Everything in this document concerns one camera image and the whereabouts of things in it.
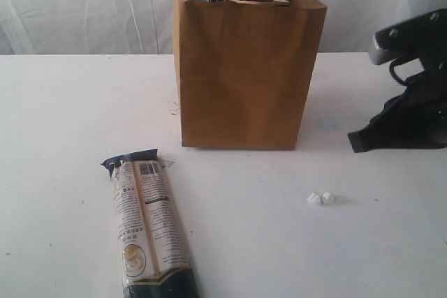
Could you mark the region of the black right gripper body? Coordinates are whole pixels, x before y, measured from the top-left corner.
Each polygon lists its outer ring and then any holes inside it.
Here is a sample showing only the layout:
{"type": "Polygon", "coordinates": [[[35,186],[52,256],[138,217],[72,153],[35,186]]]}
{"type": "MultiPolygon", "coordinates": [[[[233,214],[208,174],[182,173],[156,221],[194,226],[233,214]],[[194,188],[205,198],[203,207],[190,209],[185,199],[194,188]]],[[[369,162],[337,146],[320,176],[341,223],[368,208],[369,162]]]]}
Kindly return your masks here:
{"type": "Polygon", "coordinates": [[[424,73],[408,77],[406,84],[404,93],[387,100],[371,119],[370,149],[446,148],[446,97],[429,89],[424,73]]]}

